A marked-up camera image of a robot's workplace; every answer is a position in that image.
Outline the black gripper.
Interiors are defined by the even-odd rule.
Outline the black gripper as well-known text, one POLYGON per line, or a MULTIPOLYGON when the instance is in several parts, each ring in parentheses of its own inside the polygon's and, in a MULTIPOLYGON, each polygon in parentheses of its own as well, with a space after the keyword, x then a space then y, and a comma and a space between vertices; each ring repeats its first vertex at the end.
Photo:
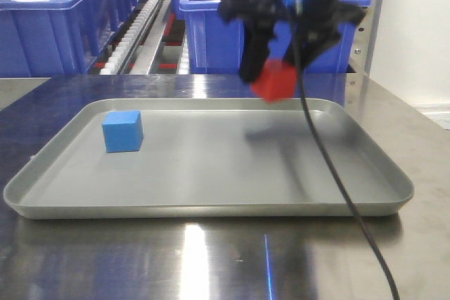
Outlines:
POLYGON ((305 21, 290 24, 291 41, 283 61, 295 65, 295 54, 301 68, 312 64, 320 55, 341 40, 336 26, 341 16, 355 15, 362 19, 354 6, 341 6, 339 0, 220 0, 218 14, 230 23, 241 20, 244 27, 243 53, 239 77, 243 82, 255 82, 269 57, 269 42, 275 37, 274 27, 279 21, 305 21))

